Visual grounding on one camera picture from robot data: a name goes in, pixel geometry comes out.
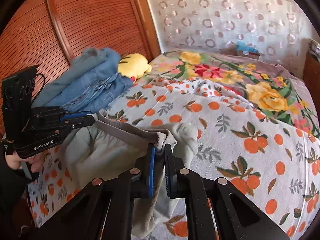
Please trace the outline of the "left hand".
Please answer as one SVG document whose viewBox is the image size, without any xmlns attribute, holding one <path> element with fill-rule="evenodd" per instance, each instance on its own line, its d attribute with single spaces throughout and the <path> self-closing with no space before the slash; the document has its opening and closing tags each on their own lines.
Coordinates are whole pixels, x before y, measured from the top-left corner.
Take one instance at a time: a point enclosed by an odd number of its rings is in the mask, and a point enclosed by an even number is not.
<svg viewBox="0 0 320 240">
<path fill-rule="evenodd" d="M 21 159 L 18 154 L 14 152 L 12 155 L 6 155 L 5 161 L 7 162 L 7 165 L 13 170 L 21 170 L 22 163 L 29 163 L 31 165 L 31 171 L 35 173 L 40 172 L 43 168 L 44 154 L 40 153 L 27 159 Z"/>
</svg>

